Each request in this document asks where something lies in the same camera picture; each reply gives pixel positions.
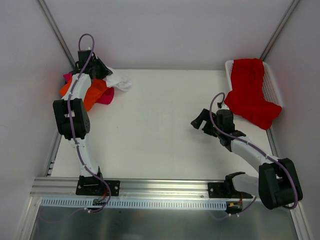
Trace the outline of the white t shirt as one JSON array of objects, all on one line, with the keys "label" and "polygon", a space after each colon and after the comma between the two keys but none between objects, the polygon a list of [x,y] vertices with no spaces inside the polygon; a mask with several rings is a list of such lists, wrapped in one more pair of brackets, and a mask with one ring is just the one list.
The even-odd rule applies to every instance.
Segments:
[{"label": "white t shirt", "polygon": [[128,92],[132,87],[132,80],[116,69],[111,69],[112,73],[105,79],[109,88],[116,88],[123,92]]}]

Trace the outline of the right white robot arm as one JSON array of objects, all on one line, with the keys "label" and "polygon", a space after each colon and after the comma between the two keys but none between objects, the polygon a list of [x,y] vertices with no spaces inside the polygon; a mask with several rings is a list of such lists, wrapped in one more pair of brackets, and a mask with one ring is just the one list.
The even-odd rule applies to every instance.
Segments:
[{"label": "right white robot arm", "polygon": [[212,113],[203,109],[190,124],[218,138],[223,147],[241,157],[258,173],[257,177],[243,171],[228,174],[220,186],[208,189],[211,195],[227,198],[238,198],[240,194],[255,196],[269,210],[280,207],[294,209],[303,199],[293,161],[269,155],[252,143],[242,131],[236,129],[234,115],[230,110],[219,109]]}]

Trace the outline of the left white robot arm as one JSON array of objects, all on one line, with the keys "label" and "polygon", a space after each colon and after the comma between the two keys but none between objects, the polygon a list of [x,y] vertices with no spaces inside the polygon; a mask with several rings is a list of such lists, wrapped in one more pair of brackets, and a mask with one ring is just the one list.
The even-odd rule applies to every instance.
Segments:
[{"label": "left white robot arm", "polygon": [[93,76],[99,70],[106,74],[110,72],[92,49],[79,50],[76,69],[70,73],[66,92],[61,94],[60,100],[53,102],[57,130],[74,149],[80,166],[76,187],[79,196],[112,195],[112,187],[103,179],[101,169],[89,151],[91,123],[84,103]]}]

